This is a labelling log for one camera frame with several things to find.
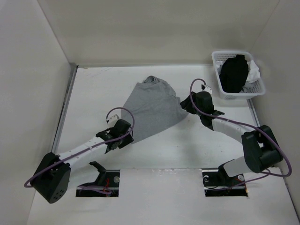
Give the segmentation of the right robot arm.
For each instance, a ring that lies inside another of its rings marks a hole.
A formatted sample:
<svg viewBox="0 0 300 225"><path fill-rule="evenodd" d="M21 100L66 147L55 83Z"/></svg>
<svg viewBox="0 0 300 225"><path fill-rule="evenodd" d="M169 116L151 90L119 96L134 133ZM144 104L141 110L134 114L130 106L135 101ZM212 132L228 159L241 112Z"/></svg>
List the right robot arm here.
<svg viewBox="0 0 300 225"><path fill-rule="evenodd" d="M229 119L222 117L224 112L214 109L210 93L192 92L191 96L180 102L180 106L188 113L198 115L205 127L242 144L243 156L220 165L211 177L222 186L228 186L243 173L261 173L284 159L275 147L277 141L270 127L231 123Z"/></svg>

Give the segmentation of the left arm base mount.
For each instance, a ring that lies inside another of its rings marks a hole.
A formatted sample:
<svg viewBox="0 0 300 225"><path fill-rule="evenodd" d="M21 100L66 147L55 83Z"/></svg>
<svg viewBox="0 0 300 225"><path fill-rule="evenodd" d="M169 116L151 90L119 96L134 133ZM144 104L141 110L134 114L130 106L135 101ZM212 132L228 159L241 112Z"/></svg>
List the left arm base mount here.
<svg viewBox="0 0 300 225"><path fill-rule="evenodd" d="M81 184L76 190L76 197L118 197L120 170L107 170L96 161L89 163L97 170L97 177L92 182Z"/></svg>

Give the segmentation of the grey tank top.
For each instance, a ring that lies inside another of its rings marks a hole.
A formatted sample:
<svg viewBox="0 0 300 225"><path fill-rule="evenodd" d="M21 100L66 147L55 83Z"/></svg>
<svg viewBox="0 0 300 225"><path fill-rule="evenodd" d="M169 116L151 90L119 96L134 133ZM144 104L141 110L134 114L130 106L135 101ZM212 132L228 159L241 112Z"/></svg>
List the grey tank top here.
<svg viewBox="0 0 300 225"><path fill-rule="evenodd" d="M165 131L184 120L188 113L180 106L180 98L168 82L149 76L138 82L121 110L128 122L134 116L133 143Z"/></svg>

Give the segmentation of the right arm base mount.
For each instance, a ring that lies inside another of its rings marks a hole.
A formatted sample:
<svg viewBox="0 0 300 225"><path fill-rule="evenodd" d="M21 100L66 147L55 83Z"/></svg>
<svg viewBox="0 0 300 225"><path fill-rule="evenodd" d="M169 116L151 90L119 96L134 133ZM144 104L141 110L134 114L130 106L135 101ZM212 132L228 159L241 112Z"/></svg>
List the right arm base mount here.
<svg viewBox="0 0 300 225"><path fill-rule="evenodd" d="M202 170L202 181L206 197L248 197L243 174L223 177L217 169Z"/></svg>

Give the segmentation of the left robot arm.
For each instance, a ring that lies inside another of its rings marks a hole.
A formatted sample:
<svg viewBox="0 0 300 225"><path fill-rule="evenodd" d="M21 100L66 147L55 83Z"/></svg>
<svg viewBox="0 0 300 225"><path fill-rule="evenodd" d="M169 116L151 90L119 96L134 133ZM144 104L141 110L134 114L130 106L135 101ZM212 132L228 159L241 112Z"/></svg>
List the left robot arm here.
<svg viewBox="0 0 300 225"><path fill-rule="evenodd" d="M133 129L135 123L117 119L109 128L96 133L86 143L56 155L47 153L28 184L33 187L50 204L57 202L66 193L71 183L71 174L83 169L87 165L96 168L89 175L89 181L78 185L81 191L93 191L101 195L111 195L108 184L104 185L107 170L96 162L99 150L106 153L121 149L133 142Z"/></svg>

